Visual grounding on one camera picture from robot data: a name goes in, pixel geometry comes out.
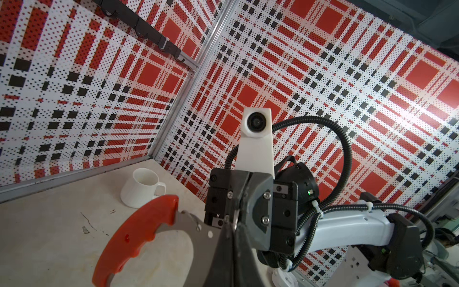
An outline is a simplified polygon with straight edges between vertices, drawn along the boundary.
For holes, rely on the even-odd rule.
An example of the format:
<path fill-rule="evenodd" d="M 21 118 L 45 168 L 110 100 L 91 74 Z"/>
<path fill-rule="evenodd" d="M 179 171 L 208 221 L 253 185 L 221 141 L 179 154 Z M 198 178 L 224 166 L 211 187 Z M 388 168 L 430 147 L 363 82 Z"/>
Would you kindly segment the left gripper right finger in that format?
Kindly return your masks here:
<path fill-rule="evenodd" d="M 267 287 L 256 264 L 247 228 L 237 226 L 234 232 L 234 287 Z"/>

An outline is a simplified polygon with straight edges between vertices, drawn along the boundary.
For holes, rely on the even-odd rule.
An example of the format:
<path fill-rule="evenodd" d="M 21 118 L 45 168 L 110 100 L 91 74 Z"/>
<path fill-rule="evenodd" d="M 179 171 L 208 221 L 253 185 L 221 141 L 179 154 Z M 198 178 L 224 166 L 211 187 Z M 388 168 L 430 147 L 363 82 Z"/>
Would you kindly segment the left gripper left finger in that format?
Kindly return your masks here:
<path fill-rule="evenodd" d="M 204 287 L 233 287 L 235 284 L 234 231 L 224 222 Z"/>

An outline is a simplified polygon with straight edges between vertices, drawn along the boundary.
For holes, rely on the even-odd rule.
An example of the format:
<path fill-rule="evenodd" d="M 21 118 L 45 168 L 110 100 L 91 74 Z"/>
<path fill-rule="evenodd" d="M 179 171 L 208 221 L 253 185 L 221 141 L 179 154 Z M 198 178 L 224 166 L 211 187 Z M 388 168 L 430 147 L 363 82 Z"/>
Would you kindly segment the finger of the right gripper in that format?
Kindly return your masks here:
<path fill-rule="evenodd" d="M 272 175 L 255 172 L 243 190 L 240 222 L 246 227 L 251 248 L 259 251 L 270 248 L 273 184 Z"/>

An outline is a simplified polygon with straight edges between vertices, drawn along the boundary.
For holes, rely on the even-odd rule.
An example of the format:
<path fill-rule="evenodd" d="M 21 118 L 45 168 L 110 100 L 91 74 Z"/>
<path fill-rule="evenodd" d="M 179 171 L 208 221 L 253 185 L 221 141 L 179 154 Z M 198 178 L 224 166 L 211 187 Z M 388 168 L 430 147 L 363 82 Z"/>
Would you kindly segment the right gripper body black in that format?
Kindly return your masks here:
<path fill-rule="evenodd" d="M 224 221 L 228 220 L 234 228 L 242 226 L 243 190 L 251 173 L 255 172 L 231 169 L 211 171 L 204 216 L 207 225 L 221 228 Z M 295 182 L 273 180 L 271 241 L 268 251 L 291 255 L 298 226 L 298 186 Z"/>

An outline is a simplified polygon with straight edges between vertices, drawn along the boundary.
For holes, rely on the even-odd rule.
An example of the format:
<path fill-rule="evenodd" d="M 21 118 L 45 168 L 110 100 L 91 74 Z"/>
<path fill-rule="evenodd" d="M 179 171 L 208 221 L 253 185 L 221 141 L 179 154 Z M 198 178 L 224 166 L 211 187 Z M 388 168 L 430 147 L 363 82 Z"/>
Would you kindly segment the key organizer with red handle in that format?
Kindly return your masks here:
<path fill-rule="evenodd" d="M 140 254 L 142 247 L 156 234 L 183 231 L 191 239 L 193 259 L 185 281 L 186 287 L 209 287 L 208 274 L 215 254 L 219 228 L 208 226 L 187 211 L 178 211 L 177 195 L 160 196 L 134 212 L 112 236 L 94 269 L 92 282 L 108 287 L 124 265 Z"/>

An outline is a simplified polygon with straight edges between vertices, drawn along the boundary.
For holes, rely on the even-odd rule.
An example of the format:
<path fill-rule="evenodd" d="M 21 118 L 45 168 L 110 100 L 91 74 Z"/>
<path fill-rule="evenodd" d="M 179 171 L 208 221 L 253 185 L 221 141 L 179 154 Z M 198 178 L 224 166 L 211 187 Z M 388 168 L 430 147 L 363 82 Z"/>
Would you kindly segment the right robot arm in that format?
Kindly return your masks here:
<path fill-rule="evenodd" d="M 273 134 L 304 123 L 330 128 L 343 147 L 343 171 L 325 200 L 304 164 L 274 163 Z M 419 271 L 435 236 L 424 214 L 371 193 L 356 204 L 335 204 L 352 166 L 349 138 L 337 123 L 303 116 L 273 124 L 268 108 L 248 108 L 240 130 L 239 145 L 210 175 L 204 222 L 219 240 L 205 285 L 225 278 L 229 286 L 261 287 L 257 263 L 290 276 L 309 252 L 340 246 L 349 246 L 357 261 L 336 269 L 330 282 L 337 287 L 377 287 Z"/>

